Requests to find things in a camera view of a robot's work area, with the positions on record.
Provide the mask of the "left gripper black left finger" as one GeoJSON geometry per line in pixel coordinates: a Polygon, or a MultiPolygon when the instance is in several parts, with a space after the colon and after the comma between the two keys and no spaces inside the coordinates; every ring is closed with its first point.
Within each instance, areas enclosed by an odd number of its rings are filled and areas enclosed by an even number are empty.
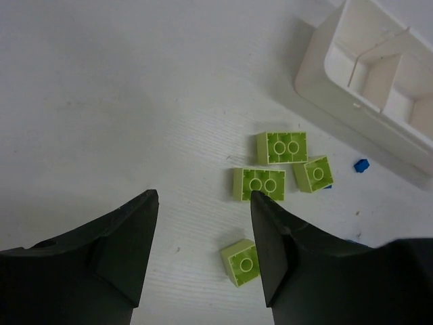
{"type": "Polygon", "coordinates": [[[1,252],[2,324],[129,324],[158,218],[147,190],[30,248],[1,252]]]}

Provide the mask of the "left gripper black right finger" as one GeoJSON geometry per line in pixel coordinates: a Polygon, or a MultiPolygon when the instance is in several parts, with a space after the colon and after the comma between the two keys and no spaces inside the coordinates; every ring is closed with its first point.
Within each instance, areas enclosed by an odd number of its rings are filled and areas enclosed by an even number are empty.
{"type": "Polygon", "coordinates": [[[274,323],[432,323],[431,239],[371,248],[320,230],[259,191],[250,209],[274,323]]]}

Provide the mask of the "green 2x2 lego brick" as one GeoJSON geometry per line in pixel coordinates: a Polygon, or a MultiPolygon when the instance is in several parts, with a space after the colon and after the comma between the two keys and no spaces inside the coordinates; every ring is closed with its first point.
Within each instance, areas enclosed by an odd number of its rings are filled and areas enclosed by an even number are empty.
{"type": "Polygon", "coordinates": [[[223,265],[230,281],[241,287],[260,276],[256,245],[243,239],[220,251],[223,265]]]}
{"type": "Polygon", "coordinates": [[[311,194],[334,184],[327,156],[310,157],[307,162],[293,164],[292,168],[301,192],[311,194]]]}

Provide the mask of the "green 2x3 lego brick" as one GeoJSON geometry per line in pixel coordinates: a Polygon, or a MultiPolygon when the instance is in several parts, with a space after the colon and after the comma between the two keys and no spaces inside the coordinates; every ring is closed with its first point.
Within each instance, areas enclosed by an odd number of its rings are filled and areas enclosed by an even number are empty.
{"type": "Polygon", "coordinates": [[[251,193],[259,191],[274,201],[284,201],[286,193],[286,172],[274,169],[234,168],[233,198],[250,201],[251,193]]]}
{"type": "Polygon", "coordinates": [[[260,165],[306,163],[309,159],[306,132],[263,132],[256,136],[260,165]]]}

